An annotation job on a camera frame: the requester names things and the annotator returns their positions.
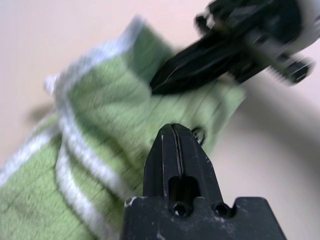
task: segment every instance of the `black plastic part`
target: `black plastic part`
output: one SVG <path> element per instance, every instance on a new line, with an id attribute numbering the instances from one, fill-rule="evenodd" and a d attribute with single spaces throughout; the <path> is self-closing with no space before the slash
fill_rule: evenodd
<path id="1" fill-rule="evenodd" d="M 159 131 L 144 166 L 143 197 L 125 204 L 121 240 L 285 240 L 262 197 L 223 202 L 213 165 L 180 124 Z"/>
<path id="2" fill-rule="evenodd" d="M 218 32 L 169 59 L 155 74 L 150 86 L 153 94 L 175 94 L 199 88 L 226 73 L 240 49 Z"/>
<path id="3" fill-rule="evenodd" d="M 224 73 L 232 74 L 238 83 L 243 83 L 270 66 L 246 47 L 243 37 L 248 32 L 258 30 L 285 45 L 296 40 L 302 30 L 295 0 L 216 0 L 208 5 L 208 11 L 215 24 L 207 24 L 208 15 L 195 18 L 204 37 L 158 70 L 150 83 L 153 94 L 197 89 Z M 294 83 L 306 76 L 300 70 L 295 74 L 291 80 Z"/>

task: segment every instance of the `white stripe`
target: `white stripe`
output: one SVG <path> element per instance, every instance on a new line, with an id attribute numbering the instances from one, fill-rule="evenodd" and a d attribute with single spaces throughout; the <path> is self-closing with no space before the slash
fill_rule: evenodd
<path id="1" fill-rule="evenodd" d="M 59 134 L 58 125 L 44 130 L 37 136 L 29 139 L 23 144 L 18 151 L 12 155 L 7 162 L 0 168 L 0 187 L 2 187 L 8 179 L 25 164 L 30 157 L 38 152 L 52 138 Z"/>
<path id="2" fill-rule="evenodd" d="M 100 214 L 90 200 L 81 192 L 76 185 L 70 168 L 70 158 L 67 154 L 65 144 L 62 142 L 58 160 L 55 166 L 56 181 L 60 191 L 72 209 L 89 227 L 89 229 L 103 240 L 118 240 L 119 234 L 106 223 L 102 214 Z"/>
<path id="3" fill-rule="evenodd" d="M 72 105 L 68 98 L 68 92 L 73 88 L 75 83 L 81 80 L 94 66 L 128 51 L 136 42 L 143 26 L 144 21 L 140 18 L 135 18 L 118 39 L 109 41 L 94 49 L 86 56 L 81 57 L 76 63 L 72 64 L 67 71 L 60 75 L 60 78 L 56 82 L 55 91 L 59 125 L 68 149 L 95 178 L 98 178 L 124 201 L 134 196 L 135 193 L 84 141 L 77 127 Z"/>

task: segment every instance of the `beige surface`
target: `beige surface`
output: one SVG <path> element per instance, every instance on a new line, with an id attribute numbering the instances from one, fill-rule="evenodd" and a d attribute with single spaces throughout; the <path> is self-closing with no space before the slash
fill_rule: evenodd
<path id="1" fill-rule="evenodd" d="M 205 0 L 2 0 L 0 3 L 0 163 L 53 100 L 43 91 L 92 46 L 119 35 L 141 14 L 166 39 L 197 39 L 193 18 Z M 304 52 L 316 60 L 320 42 Z M 260 74 L 211 156 L 224 199 L 266 197 L 289 240 L 320 236 L 320 65 L 294 88 Z"/>

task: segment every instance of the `screw hole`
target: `screw hole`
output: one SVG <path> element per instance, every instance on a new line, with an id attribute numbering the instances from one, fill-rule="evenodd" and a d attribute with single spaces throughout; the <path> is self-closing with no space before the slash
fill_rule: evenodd
<path id="1" fill-rule="evenodd" d="M 289 56 L 287 54 L 285 54 L 285 53 L 282 53 L 276 59 L 278 59 L 281 62 L 284 62 L 284 61 L 287 61 L 289 59 Z"/>
<path id="2" fill-rule="evenodd" d="M 172 208 L 171 208 L 172 213 L 181 218 L 188 217 L 190 215 L 190 208 L 184 204 L 183 202 L 176 202 Z"/>
<path id="3" fill-rule="evenodd" d="M 230 208 L 225 203 L 218 203 L 213 206 L 213 211 L 219 217 L 226 217 L 230 211 Z"/>

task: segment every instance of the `green towel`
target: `green towel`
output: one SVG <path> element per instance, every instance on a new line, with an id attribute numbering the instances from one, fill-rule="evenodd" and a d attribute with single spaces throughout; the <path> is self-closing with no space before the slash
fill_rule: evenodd
<path id="1" fill-rule="evenodd" d="M 143 20 L 47 82 L 55 107 L 0 168 L 1 240 L 119 238 L 159 129 L 205 134 L 209 154 L 244 92 L 223 80 L 177 95 L 149 83 L 174 54 Z"/>

